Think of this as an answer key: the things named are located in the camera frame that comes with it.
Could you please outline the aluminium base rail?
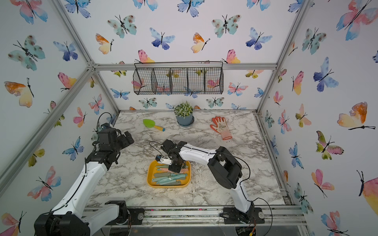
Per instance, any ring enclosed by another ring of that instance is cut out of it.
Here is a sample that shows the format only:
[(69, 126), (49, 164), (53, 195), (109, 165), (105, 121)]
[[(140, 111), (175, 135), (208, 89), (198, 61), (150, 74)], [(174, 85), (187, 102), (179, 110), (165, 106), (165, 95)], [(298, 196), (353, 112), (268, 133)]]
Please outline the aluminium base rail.
[(173, 226), (306, 226), (307, 222), (298, 206), (260, 205), (261, 212), (255, 220), (244, 222), (236, 219), (231, 206), (170, 206), (128, 207), (133, 227)]

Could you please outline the yellow plastic storage tray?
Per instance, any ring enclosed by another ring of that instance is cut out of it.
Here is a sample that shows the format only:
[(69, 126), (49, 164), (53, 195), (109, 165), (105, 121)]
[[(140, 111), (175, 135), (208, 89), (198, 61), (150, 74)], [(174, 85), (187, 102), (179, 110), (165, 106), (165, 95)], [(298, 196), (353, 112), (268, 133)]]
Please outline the yellow plastic storage tray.
[(148, 169), (147, 184), (152, 188), (180, 188), (191, 182), (191, 165), (188, 161), (179, 173), (168, 170), (168, 165), (153, 161)]

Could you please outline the potted green plant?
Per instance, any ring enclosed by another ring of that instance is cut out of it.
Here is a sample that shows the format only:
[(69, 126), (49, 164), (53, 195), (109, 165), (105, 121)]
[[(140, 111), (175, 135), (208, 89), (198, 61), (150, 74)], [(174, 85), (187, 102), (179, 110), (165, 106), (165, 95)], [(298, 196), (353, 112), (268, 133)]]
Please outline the potted green plant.
[(180, 126), (190, 126), (193, 123), (193, 106), (185, 101), (174, 107), (174, 114)]

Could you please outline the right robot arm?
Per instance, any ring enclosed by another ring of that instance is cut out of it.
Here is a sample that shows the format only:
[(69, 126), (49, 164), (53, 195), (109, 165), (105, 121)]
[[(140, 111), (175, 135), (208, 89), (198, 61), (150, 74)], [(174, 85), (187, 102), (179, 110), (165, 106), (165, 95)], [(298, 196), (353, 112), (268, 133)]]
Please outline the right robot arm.
[(199, 163), (209, 168), (219, 185), (230, 190), (234, 207), (225, 207), (220, 213), (225, 224), (265, 223), (262, 209), (255, 207), (247, 197), (243, 186), (242, 165), (225, 147), (205, 149), (183, 141), (175, 144), (171, 140), (165, 140), (160, 148), (166, 155), (157, 155), (155, 160), (167, 165), (169, 171), (179, 173), (186, 161)]

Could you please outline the teal ceramic sheathed knife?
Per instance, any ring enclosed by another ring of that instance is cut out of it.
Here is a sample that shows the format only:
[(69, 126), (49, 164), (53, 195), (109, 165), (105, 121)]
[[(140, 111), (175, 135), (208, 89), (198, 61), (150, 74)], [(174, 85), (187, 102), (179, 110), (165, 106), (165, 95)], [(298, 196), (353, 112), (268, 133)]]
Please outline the teal ceramic sheathed knife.
[(172, 177), (168, 177), (168, 178), (159, 180), (159, 181), (157, 181), (157, 184), (158, 185), (168, 185), (168, 184), (171, 184), (171, 183), (175, 183), (178, 180), (185, 180), (186, 177), (187, 177), (186, 174), (180, 174), (180, 175), (177, 175), (177, 176), (172, 176)]

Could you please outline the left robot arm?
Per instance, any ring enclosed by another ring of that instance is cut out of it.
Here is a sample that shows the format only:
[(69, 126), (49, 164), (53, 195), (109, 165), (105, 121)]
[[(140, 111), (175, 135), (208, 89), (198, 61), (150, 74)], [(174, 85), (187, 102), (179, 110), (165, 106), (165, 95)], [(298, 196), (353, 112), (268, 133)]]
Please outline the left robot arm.
[(132, 135), (104, 124), (93, 142), (94, 150), (85, 159), (82, 173), (62, 200), (34, 223), (36, 236), (92, 236), (108, 223), (132, 224), (125, 201), (113, 200), (84, 217), (85, 206), (101, 178), (117, 163), (121, 150), (134, 143)]

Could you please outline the red and pink glove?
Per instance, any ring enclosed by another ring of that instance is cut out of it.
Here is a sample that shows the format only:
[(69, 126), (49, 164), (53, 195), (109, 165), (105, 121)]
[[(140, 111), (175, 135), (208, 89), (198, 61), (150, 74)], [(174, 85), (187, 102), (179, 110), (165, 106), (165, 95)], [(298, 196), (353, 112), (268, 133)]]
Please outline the red and pink glove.
[(227, 125), (226, 119), (224, 117), (214, 117), (212, 118), (212, 124), (210, 127), (221, 135), (223, 140), (232, 139), (232, 134), (230, 133), (229, 127)]

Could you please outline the green toy garden trowel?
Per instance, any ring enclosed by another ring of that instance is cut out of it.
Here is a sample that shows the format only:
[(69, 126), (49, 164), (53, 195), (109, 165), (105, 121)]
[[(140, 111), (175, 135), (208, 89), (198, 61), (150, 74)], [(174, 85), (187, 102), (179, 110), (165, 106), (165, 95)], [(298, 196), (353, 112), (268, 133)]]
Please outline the green toy garden trowel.
[(144, 120), (143, 120), (143, 124), (144, 124), (147, 128), (155, 128), (155, 129), (160, 130), (160, 131), (162, 131), (162, 132), (165, 131), (165, 128), (156, 125), (156, 123), (155, 123), (153, 120), (151, 120), (151, 119), (144, 119)]

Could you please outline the pink sheathed fruit knife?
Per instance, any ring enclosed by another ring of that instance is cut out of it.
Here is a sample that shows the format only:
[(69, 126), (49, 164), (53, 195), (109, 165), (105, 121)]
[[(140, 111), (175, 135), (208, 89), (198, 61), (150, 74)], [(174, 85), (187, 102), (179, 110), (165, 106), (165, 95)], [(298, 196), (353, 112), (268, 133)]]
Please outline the pink sheathed fruit knife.
[(185, 173), (189, 172), (188, 168), (181, 169), (179, 172), (170, 171), (170, 170), (168, 170), (168, 168), (162, 168), (162, 170), (165, 171), (165, 172), (174, 173), (174, 174), (185, 174)]

